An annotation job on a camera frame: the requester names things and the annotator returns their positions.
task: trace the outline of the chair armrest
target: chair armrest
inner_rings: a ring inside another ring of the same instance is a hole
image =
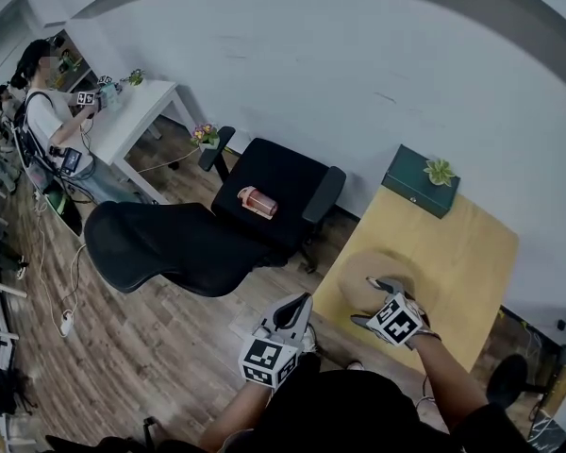
[[[231,126],[224,126],[218,130],[218,137],[220,142],[216,149],[206,149],[201,153],[201,158],[199,158],[199,167],[204,171],[211,170],[211,167],[215,164],[216,159],[222,155],[226,145],[230,139],[235,134],[235,128]]]
[[[346,173],[340,168],[331,166],[306,205],[302,218],[315,225],[321,222],[336,204],[345,182]]]

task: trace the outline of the green box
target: green box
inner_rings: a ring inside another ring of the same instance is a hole
[[[460,178],[451,178],[450,187],[433,185],[424,173],[426,161],[422,155],[401,144],[381,184],[442,218],[453,205]]]

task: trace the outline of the dark sleeve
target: dark sleeve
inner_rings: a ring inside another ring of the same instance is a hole
[[[535,451],[511,423],[503,408],[496,404],[488,404],[470,414],[451,432],[451,438],[467,453]]]

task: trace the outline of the small potted plant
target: small potted plant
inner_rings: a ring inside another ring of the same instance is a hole
[[[198,145],[201,150],[216,149],[220,144],[220,136],[217,129],[212,125],[202,125],[195,128],[192,133],[191,142]]]
[[[144,81],[144,70],[143,69],[135,69],[130,73],[129,77],[122,79],[122,81],[127,82],[132,87],[137,87],[142,84]]]
[[[451,186],[451,178],[455,177],[455,173],[451,170],[449,161],[436,159],[435,161],[428,160],[425,164],[427,164],[427,168],[424,169],[424,172],[428,174],[433,185]]]

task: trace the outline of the yellow tabletop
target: yellow tabletop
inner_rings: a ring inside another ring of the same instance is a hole
[[[518,237],[458,194],[442,219],[381,186],[314,294],[314,310],[347,332],[423,371],[415,351],[393,347],[350,321],[338,273],[345,260],[377,250],[406,263],[415,275],[414,295],[432,329],[470,371],[492,327],[511,276]]]

